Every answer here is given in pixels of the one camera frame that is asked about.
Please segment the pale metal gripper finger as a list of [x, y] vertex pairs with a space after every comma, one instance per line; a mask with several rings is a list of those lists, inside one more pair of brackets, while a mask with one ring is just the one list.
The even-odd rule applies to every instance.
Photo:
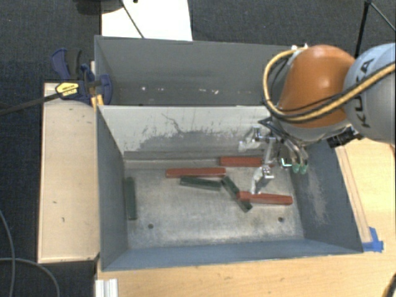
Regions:
[[263, 136], [261, 134], [261, 128], [259, 126], [253, 126], [239, 141], [238, 152], [246, 152], [252, 149], [258, 149], [263, 142]]
[[274, 175], [269, 165], [258, 167], [252, 176], [251, 194], [259, 194], [271, 179], [274, 179]]

